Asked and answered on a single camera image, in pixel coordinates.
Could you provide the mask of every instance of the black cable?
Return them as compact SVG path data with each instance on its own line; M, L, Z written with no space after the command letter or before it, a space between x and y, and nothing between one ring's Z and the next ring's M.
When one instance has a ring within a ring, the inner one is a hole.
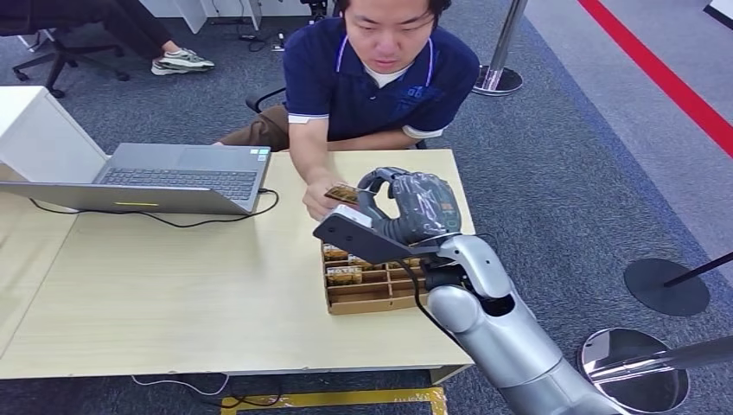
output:
M204 404L204 405L214 406L214 407L217 407L217 408L220 408L220 409L234 409L237 406L242 405L242 404L248 404L248 405L252 405L252 406L258 406L258 407L261 407L261 408L267 408L267 407L276 405L278 402L280 402L280 399L283 398L283 385L280 382L277 383L277 396L275 397L275 399L272 400L272 402L268 402L266 404L260 404L258 402L252 402L250 400L247 400L247 397L246 396L236 396L234 394L234 390L232 389L232 384L231 383L229 385L227 385L226 387L229 390L229 396L232 397L232 398L234 398L234 400L237 401L235 404L232 404L232 405L222 405L220 403L212 402L212 401L204 400L204 399L199 399L199 401L202 404Z
M221 17L221 13L219 12L219 8L216 7L216 3L214 2L214 0L211 0L211 5L214 7L214 10L216 10L216 16L217 17Z
M399 264L399 266L401 266L405 270L405 272L407 272L407 275L412 280L412 287L415 289L415 305L417 305L420 311L422 311L423 314L425 314L425 316L428 317L428 320L433 322L433 324L435 324L440 329L440 331L442 331L446 336L448 336L448 338L452 340L459 348L463 349L463 346L461 346L461 343L459 343L458 340L453 336L453 333L450 333L445 327L443 327L443 325L437 322L435 317L433 317L433 315L429 313L428 310L425 309L423 304L420 303L420 286L417 283L417 275L415 275L415 272L410 268L410 266L408 266L404 262L404 260L398 259L397 263Z
M239 0L239 20L237 21L236 29L237 29L237 36L242 37L242 34L239 32L239 27L242 25L242 23L245 21L245 4L242 3L242 0Z
M257 53L264 49L267 46L267 42L278 33L267 35L265 38L261 38L256 35L240 35L239 39L241 41L249 42L249 45L247 45L247 50L252 53Z
M177 227L179 229L187 229L187 228L190 228L190 227L199 227L201 225L206 225L208 223L231 223L231 222L239 222L240 220L251 218L253 216L258 216L258 215L261 215L261 214L266 214L267 212L270 212L273 208L275 208L275 206L277 206L277 204L280 202L280 194L278 192L276 192L275 190L270 190L268 188L261 188L260 190L258 190L257 193L259 193L259 194L272 193L272 194L275 195L275 202L272 203L265 210L261 210L259 212L255 212L253 214L248 214L248 215L245 215L245 216L236 218L236 219L212 219L212 220L204 220L202 222L196 222L196 223L191 223L191 224L186 224L186 225L181 225L181 224L178 224L178 223L174 223L174 222L165 220L163 218L159 218L159 217L155 216L154 214L149 214L148 212L138 212L138 211L134 211L134 212L112 212L112 211L91 210L91 209L89 209L89 210L79 210L79 211L76 211L76 212L61 212L61 211L58 211L58 210L53 210L53 209L49 209L47 207L43 207L43 206L39 205L38 202L35 201L34 199L30 199L29 198L29 200L31 201L31 203L33 203L40 210L45 210L46 212L50 212L52 214L141 214L142 216L147 216L149 218L158 220L158 221L160 221L160 222L162 222L162 223L164 223L166 225L170 225L172 227Z

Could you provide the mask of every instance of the white cable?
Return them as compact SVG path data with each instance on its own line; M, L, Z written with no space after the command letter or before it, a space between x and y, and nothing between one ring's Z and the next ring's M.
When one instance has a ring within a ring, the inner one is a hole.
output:
M220 394L220 393L221 393L221 391L223 391L223 390L224 390L224 388L226 387L226 384L227 384L227 383L229 383L229 375L228 375L228 374L226 374L226 373L223 373L223 374L224 374L224 376L226 376L226 377L225 377L225 379L224 379L224 385L222 385L222 386L221 386L221 387L219 388L219 390L218 390L218 391L216 391L216 392L214 392L214 393L206 393L206 392L203 392L203 391L202 391L201 389L199 389L199 388L198 388L198 387L196 387L196 386L193 386L193 385L189 385L189 384L188 384L188 383L186 383L186 382L179 382L178 380L156 380L155 382L143 383L143 382L141 382L141 381L137 380L137 379L135 378L135 375L134 375L134 374L133 374L133 375L131 375L131 377L132 377L132 381L133 381L133 382L135 382L135 383L137 383L137 384L138 384L138 385L140 385L140 386L152 386L152 385L160 385L160 384L162 384L162 383L175 383L175 384L177 384L177 385L183 385L183 386L185 386L185 387L190 387L191 389L195 390L196 392L198 392L199 394L201 394L201 395L204 395L204 396L216 396L216 395Z

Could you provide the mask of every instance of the laptop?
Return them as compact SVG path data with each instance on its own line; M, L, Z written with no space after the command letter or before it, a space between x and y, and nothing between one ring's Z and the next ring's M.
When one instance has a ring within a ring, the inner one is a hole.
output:
M269 161L269 147L122 143L92 183L0 191L77 210L252 214Z

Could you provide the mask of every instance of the card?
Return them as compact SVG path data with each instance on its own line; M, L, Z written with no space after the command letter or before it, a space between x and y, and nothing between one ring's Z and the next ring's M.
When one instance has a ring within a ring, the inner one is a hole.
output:
M325 196L336 201L358 205L360 191L358 188L341 183L329 189Z

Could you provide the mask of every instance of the wooden box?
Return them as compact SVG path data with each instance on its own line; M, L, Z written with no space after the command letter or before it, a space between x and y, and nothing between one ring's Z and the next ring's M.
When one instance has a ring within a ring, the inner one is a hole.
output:
M371 313L415 307L415 291L412 280L399 264L390 263L366 266L362 271L360 282L350 284L333 284L329 282L328 269L354 265L346 259L323 259L323 287L326 291L328 312L335 315ZM420 303L427 305L428 292L425 289L425 277L416 259L406 260L417 276L420 291Z

